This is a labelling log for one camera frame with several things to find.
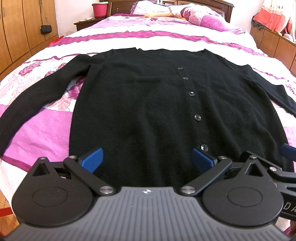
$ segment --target red strap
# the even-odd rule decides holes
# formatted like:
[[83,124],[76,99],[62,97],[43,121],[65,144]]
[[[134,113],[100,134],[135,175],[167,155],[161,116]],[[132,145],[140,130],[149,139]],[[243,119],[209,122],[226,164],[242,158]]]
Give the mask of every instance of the red strap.
[[13,214],[11,207],[5,207],[0,209],[0,217]]

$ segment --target white pillow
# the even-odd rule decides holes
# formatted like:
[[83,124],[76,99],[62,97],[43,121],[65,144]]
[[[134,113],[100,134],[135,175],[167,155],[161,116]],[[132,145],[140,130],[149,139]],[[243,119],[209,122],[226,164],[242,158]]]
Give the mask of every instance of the white pillow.
[[189,4],[186,4],[186,5],[171,5],[169,6],[169,10],[170,12],[174,15],[174,17],[177,17],[177,18],[180,18],[182,17],[181,16],[181,11],[186,8],[186,7],[190,7],[190,6],[193,6],[195,5],[194,3],[189,3]]
[[150,1],[139,1],[135,8],[134,14],[145,15],[146,13],[170,13],[170,10],[166,6],[154,4]]

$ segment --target black cloth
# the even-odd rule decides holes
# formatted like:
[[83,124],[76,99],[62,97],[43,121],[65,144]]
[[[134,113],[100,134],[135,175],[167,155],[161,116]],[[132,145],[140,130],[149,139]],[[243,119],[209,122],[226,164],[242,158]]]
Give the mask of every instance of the black cloth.
[[6,110],[0,118],[0,139],[6,141],[1,154],[17,129],[60,98],[79,74],[86,78],[73,112],[69,154],[101,147],[104,160],[94,174],[115,187],[178,188],[199,175],[192,149],[202,144],[213,156],[238,161],[249,150],[284,171],[294,170],[279,153],[287,138],[270,100],[295,117],[296,103],[282,85],[270,84],[249,65],[207,50],[133,48],[75,57]]

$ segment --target wooden headboard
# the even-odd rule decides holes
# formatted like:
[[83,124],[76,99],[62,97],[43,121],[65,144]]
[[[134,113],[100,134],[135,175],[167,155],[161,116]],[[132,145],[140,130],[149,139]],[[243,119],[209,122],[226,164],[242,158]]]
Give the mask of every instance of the wooden headboard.
[[[107,17],[116,13],[131,13],[132,5],[137,1],[138,0],[108,0]],[[223,0],[163,0],[162,3],[165,5],[184,5],[189,3],[205,5],[219,13],[227,22],[230,22],[232,8],[234,7],[233,4]]]

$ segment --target bucket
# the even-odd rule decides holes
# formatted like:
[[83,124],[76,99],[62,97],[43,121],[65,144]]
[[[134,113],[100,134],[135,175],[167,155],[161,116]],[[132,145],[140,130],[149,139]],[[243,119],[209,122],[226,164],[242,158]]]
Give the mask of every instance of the bucket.
[[92,6],[95,18],[104,18],[107,16],[108,2],[95,2]]

